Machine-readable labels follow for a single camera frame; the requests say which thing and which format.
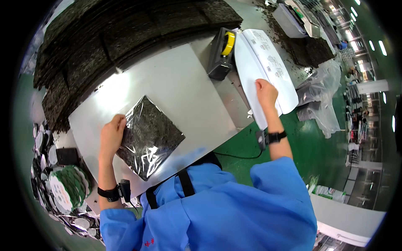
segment black cable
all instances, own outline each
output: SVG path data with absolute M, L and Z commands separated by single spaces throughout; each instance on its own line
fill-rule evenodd
M 260 154 L 258 154 L 258 156 L 255 156 L 255 157 L 239 157 L 239 156 L 233 156 L 233 155 L 224 154 L 224 153 L 216 153 L 216 152 L 213 152 L 213 153 L 218 154 L 218 155 L 223 155 L 223 156 L 229 156 L 229 157 L 233 157 L 233 158 L 237 158 L 237 159 L 257 159 L 257 158 L 259 158 L 261 156 L 263 151 L 261 150 Z
M 137 211 L 137 215 L 136 215 L 136 217 L 138 216 L 138 210 L 137 210 L 137 208 L 133 205 L 133 203 L 131 203 L 131 200 L 130 200 L 130 204 L 134 207 L 134 209 Z

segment white bag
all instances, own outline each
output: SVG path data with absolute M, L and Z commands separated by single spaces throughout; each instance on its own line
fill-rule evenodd
M 309 192 L 330 200 L 335 200 L 340 203 L 343 203 L 345 201 L 346 196 L 346 192 L 341 192 L 334 188 L 329 188 L 327 186 L 312 185 L 309 187 Z

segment yellow tape roll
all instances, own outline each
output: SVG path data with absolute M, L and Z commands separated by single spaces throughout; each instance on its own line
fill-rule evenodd
M 221 53 L 222 56 L 227 56 L 229 53 L 232 51 L 233 46 L 234 46 L 234 33 L 227 31 L 225 33 L 225 36 L 228 36 L 228 42 L 226 43 L 226 47 L 224 51 Z

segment wrist strap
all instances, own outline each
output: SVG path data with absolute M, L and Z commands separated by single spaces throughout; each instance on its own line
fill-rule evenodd
M 102 190 L 98 187 L 98 194 L 107 198 L 107 201 L 109 202 L 117 201 L 120 198 L 118 185 L 116 185 L 112 190 Z
M 281 141 L 281 139 L 285 138 L 287 136 L 286 132 L 283 131 L 281 133 L 269 133 L 267 135 L 267 144 L 271 144 L 271 143 L 278 143 Z

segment ceiling light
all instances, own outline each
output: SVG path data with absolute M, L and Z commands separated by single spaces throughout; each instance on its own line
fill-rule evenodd
M 395 132 L 395 116 L 392 116 L 392 131 Z
M 357 16 L 357 12 L 355 11 L 355 8 L 351 7 L 351 10 L 352 10 L 353 14 L 355 14 L 355 16 Z
M 353 16 L 353 14 L 352 14 L 352 13 L 351 13 L 351 17 L 352 17 L 353 21 L 355 21 L 355 22 L 356 22 L 356 18 L 355 18 L 355 16 Z
M 382 54 L 384 54 L 384 56 L 386 56 L 386 55 L 387 55 L 387 51 L 385 50 L 384 44 L 382 43 L 381 40 L 378 41 L 378 43 L 379 43 L 379 46 L 380 46 L 380 48 L 381 48 Z
M 375 51 L 375 48 L 374 48 L 373 42 L 372 42 L 371 40 L 369 41 L 369 44 L 370 44 L 371 49 L 372 49 L 373 51 Z

